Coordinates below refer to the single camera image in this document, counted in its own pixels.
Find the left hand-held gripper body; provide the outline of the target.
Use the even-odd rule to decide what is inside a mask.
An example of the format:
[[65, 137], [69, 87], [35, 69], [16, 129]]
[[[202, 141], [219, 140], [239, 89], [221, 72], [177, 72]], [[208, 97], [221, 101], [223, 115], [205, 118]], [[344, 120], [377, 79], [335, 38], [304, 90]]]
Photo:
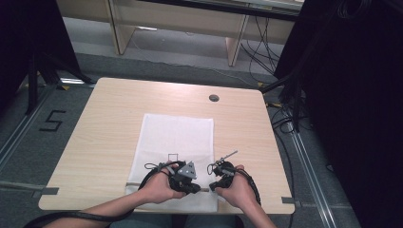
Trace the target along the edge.
[[177, 161], [176, 167], [167, 167], [169, 171], [169, 185], [177, 191], [183, 192], [186, 187], [191, 187], [192, 180], [197, 178], [195, 165], [192, 161]]

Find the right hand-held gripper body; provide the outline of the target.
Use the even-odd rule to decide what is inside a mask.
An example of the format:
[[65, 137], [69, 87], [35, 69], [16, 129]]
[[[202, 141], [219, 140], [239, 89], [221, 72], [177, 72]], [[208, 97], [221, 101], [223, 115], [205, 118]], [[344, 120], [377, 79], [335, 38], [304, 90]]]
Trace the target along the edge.
[[233, 178], [236, 173], [236, 168], [231, 162], [226, 161], [226, 159], [235, 155], [236, 153], [237, 151], [234, 151], [229, 155], [226, 155], [219, 160], [207, 165], [207, 173], [209, 175], [215, 174], [217, 177], [221, 178], [218, 181], [223, 182], [222, 188], [229, 188], [232, 184]]

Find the white mesh laundry bag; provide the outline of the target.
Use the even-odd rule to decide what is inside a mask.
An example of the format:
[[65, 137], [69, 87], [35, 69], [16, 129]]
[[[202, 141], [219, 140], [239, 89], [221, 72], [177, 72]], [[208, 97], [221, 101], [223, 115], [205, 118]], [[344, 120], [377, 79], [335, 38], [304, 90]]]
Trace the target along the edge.
[[202, 190], [181, 199], [170, 199], [160, 204], [142, 205], [142, 210], [165, 213], [215, 213], [218, 196], [209, 190], [216, 178], [207, 172], [214, 162], [214, 121], [181, 116], [146, 114], [125, 191], [138, 190], [150, 169], [161, 162], [193, 162], [196, 178], [192, 181]]

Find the person's right hand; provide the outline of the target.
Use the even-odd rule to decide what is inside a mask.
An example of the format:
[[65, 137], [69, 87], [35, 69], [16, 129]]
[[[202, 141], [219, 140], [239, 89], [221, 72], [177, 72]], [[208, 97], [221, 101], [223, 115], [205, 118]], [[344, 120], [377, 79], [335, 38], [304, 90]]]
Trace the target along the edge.
[[215, 191], [229, 204], [239, 208], [244, 214], [255, 211], [259, 207], [255, 193], [247, 178], [239, 172], [235, 174], [228, 188], [217, 187]]

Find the person's left hand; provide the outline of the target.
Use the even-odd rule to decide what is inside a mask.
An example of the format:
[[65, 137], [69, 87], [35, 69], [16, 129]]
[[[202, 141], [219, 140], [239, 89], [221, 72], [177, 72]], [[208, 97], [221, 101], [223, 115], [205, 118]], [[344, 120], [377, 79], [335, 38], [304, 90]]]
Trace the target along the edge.
[[163, 203], [168, 200], [181, 199], [186, 196], [184, 192], [173, 190], [169, 184], [170, 171], [168, 166], [148, 179], [143, 188], [136, 192], [136, 199], [141, 205], [147, 203]]

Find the person's right leg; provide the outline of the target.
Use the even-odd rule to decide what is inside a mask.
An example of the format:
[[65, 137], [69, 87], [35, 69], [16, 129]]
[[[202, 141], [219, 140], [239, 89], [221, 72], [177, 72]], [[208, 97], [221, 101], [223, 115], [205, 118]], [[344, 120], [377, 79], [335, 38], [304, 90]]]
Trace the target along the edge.
[[229, 215], [190, 215], [184, 228], [244, 228], [242, 220]]

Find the person's leg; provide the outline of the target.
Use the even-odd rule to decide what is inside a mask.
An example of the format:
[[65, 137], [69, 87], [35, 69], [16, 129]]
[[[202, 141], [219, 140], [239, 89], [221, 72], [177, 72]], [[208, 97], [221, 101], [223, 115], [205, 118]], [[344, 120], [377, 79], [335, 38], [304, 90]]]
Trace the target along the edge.
[[111, 223], [109, 228], [172, 228], [172, 217], [167, 214], [132, 214]]
[[244, 228], [242, 220], [229, 215], [190, 215], [184, 228]]

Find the person's left leg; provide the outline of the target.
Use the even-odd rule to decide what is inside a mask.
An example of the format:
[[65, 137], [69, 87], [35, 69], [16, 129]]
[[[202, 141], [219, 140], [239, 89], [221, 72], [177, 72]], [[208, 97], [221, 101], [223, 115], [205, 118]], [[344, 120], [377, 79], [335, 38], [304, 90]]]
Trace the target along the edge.
[[167, 214], [132, 214], [111, 223], [109, 228], [172, 228], [172, 217]]

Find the black curtain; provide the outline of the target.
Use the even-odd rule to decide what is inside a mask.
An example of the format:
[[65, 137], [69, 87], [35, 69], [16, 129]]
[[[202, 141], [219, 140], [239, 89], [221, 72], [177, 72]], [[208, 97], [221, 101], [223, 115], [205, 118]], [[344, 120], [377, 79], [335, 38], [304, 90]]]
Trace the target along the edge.
[[0, 0], [0, 113], [41, 52], [80, 68], [56, 0]]
[[362, 228], [403, 228], [403, 0], [345, 0], [298, 75]]

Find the black metal stand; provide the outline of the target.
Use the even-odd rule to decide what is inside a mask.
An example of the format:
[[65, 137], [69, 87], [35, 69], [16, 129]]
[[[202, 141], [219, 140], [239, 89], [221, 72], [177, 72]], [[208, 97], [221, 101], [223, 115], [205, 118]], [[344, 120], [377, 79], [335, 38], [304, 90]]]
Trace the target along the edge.
[[81, 72], [80, 68], [74, 68], [55, 56], [45, 52], [33, 53], [29, 59], [29, 102], [26, 114], [31, 114], [33, 109], [38, 105], [38, 76], [43, 77], [45, 83], [50, 86], [56, 86], [61, 83], [57, 70], [62, 69], [75, 78], [83, 81], [87, 85], [94, 85], [95, 82]]

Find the metal floor rail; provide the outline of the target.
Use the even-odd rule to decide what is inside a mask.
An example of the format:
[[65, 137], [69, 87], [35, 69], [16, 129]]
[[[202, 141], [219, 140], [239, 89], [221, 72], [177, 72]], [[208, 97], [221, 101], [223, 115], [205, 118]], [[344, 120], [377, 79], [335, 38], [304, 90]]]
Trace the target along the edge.
[[326, 199], [321, 185], [317, 179], [317, 175], [308, 156], [305, 144], [300, 136], [299, 131], [297, 130], [297, 125], [293, 122], [294, 116], [288, 109], [283, 110], [282, 113], [284, 117], [291, 119], [291, 122], [288, 123], [288, 128], [291, 131], [292, 141], [297, 151], [297, 155], [301, 162], [301, 166], [305, 173], [312, 196], [316, 203], [318, 213], [323, 223], [323, 227], [337, 228], [332, 209], [329, 206], [328, 200]]
[[54, 85], [47, 85], [40, 94], [37, 105], [29, 114], [25, 114], [19, 124], [15, 127], [12, 133], [7, 137], [7, 140], [0, 147], [0, 171], [4, 169], [11, 156], [16, 151], [17, 147], [27, 135], [29, 129], [37, 119], [44, 103], [55, 90]]

